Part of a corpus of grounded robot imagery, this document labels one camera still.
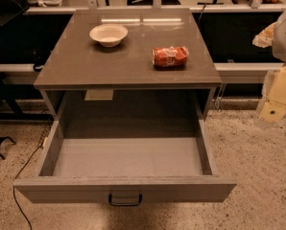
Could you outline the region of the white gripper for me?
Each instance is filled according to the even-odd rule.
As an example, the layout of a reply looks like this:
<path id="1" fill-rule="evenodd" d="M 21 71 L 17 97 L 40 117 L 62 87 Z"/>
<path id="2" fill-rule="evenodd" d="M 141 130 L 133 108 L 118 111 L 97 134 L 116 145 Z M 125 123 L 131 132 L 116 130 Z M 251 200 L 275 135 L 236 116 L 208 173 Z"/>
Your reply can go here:
<path id="1" fill-rule="evenodd" d="M 252 44 L 267 48 L 273 45 L 275 58 L 286 62 L 286 10 L 276 23 L 272 23 L 259 34 Z M 286 114 L 286 63 L 278 70 L 270 70 L 264 79 L 262 99 L 256 108 L 254 123 L 261 128 L 275 126 Z"/>

